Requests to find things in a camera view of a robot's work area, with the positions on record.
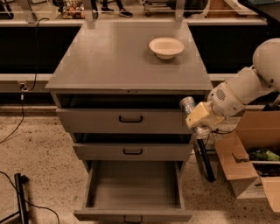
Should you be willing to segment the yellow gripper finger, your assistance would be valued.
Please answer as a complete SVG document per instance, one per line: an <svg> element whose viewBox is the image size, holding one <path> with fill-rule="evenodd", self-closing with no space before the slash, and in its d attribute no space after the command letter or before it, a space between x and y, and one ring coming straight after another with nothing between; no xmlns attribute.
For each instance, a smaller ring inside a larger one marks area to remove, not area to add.
<svg viewBox="0 0 280 224"><path fill-rule="evenodd" d="M200 102L185 119L189 129L205 125L212 127L224 120L213 112L210 102Z"/></svg>

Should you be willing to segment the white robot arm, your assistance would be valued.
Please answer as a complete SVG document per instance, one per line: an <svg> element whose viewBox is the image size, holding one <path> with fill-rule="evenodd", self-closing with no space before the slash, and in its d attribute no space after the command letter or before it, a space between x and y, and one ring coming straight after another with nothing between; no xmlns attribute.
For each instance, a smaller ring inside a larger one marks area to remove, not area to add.
<svg viewBox="0 0 280 224"><path fill-rule="evenodd" d="M200 125L213 126L234 116L255 99L274 90L280 91L280 38L261 43L253 54L252 66L220 83L197 104L185 119L191 129Z"/></svg>

